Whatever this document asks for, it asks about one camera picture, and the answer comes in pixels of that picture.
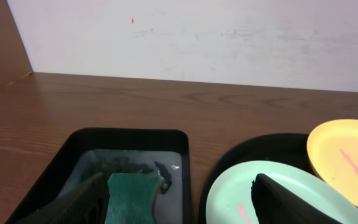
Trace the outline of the black rectangular water tray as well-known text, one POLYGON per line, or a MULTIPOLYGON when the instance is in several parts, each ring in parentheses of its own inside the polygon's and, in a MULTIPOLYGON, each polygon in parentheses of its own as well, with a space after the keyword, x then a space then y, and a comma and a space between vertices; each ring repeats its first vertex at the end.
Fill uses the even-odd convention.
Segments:
POLYGON ((174 129, 124 128, 84 128, 71 134, 7 222, 34 213, 97 172, 158 177, 156 222, 192 222, 188 136, 174 129))

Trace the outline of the yellow plate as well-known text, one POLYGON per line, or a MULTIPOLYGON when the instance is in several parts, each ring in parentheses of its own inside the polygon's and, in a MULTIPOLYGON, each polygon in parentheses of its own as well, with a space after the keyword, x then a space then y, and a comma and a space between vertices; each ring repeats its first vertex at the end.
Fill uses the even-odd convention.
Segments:
POLYGON ((315 174, 358 208, 358 119, 318 125, 306 148, 315 174))

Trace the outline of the round black tray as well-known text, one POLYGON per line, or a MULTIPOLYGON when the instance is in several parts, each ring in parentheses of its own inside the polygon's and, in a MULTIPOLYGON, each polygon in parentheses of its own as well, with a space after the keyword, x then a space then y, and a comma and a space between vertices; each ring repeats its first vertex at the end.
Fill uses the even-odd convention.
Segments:
POLYGON ((241 162, 279 162, 314 174, 306 152, 307 138, 307 134, 269 134, 246 140, 229 150, 218 160, 206 181, 198 222, 206 224, 206 200, 212 184, 225 170, 241 162))

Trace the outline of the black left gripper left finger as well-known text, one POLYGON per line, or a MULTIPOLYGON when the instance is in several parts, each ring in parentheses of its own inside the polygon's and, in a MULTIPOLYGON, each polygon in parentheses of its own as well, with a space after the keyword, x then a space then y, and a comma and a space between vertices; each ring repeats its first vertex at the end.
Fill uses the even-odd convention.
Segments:
POLYGON ((108 181, 98 172, 15 224, 104 224, 108 202, 108 181))

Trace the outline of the mint green plate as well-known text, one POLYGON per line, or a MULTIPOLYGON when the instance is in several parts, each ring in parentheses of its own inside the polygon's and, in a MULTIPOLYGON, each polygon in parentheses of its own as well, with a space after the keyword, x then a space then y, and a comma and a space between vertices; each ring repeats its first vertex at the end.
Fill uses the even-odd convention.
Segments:
POLYGON ((207 223, 258 223, 251 200, 252 182, 265 174, 314 208, 340 223, 358 223, 358 209, 321 179, 272 161, 243 162, 214 181, 206 200, 207 223))

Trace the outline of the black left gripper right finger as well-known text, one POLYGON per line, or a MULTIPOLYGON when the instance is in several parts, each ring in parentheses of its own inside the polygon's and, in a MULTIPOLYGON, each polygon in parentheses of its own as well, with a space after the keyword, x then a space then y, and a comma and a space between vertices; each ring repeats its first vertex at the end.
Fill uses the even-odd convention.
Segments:
POLYGON ((251 200, 260 224, 339 224, 265 174, 257 174, 251 200))

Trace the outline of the green yellow sponge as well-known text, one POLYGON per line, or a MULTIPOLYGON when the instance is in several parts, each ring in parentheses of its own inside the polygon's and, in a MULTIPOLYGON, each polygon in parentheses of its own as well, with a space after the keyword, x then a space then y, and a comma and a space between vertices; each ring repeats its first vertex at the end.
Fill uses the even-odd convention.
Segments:
POLYGON ((154 176, 112 174, 105 224, 155 224, 154 202, 160 185, 161 180, 154 176))

